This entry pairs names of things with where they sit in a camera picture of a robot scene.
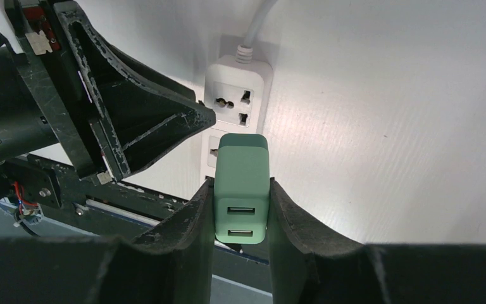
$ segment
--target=bolt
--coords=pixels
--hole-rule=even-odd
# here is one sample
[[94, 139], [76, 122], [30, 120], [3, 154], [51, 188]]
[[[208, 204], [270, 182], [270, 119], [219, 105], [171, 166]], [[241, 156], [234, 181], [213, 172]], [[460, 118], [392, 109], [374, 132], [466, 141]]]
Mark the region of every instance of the bolt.
[[51, 191], [48, 188], [42, 188], [40, 190], [40, 192], [38, 192], [38, 194], [40, 196], [42, 196], [43, 198], [45, 198], [46, 196], [50, 196], [51, 195]]

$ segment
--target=white cable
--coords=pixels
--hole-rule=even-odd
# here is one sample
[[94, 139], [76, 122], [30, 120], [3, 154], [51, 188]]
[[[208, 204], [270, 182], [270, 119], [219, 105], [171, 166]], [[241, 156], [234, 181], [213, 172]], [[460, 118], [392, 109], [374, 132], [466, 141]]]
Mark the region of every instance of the white cable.
[[265, 17], [272, 9], [272, 7], [277, 3], [277, 0], [264, 0], [261, 6], [258, 8], [256, 14], [254, 14], [254, 18], [252, 19], [251, 25], [249, 26], [249, 30], [247, 31], [247, 35], [243, 40], [243, 44], [241, 44], [237, 48], [236, 53], [236, 61], [239, 63], [250, 63], [252, 60], [252, 45], [256, 40], [256, 36], [258, 35], [258, 31], [260, 30], [263, 22], [265, 21]]

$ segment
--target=usb port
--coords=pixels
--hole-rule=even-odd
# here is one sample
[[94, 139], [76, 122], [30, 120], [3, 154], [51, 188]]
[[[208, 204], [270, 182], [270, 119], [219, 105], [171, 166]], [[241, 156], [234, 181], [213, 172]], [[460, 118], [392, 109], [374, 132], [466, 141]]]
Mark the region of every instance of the usb port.
[[228, 230], [228, 236], [252, 236], [252, 230]]
[[255, 208], [245, 208], [245, 207], [228, 207], [228, 214], [246, 214], [246, 215], [254, 215], [256, 211]]

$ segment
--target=green power adapter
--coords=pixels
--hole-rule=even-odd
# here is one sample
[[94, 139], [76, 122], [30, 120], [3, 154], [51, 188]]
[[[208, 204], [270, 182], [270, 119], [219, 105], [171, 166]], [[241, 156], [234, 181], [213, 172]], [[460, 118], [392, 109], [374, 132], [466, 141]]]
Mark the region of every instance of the green power adapter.
[[269, 212], [269, 150], [259, 134], [226, 134], [217, 156], [213, 208], [220, 242], [258, 244]]

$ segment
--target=white power strip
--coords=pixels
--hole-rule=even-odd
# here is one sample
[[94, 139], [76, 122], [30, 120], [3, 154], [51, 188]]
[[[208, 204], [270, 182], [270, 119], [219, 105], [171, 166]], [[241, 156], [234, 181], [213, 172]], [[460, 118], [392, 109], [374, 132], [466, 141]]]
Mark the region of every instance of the white power strip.
[[240, 56], [226, 55], [206, 72], [204, 104], [215, 111], [217, 123], [202, 132], [201, 182], [215, 176], [216, 152], [224, 134], [260, 134], [263, 130], [273, 69], [262, 61], [241, 62]]

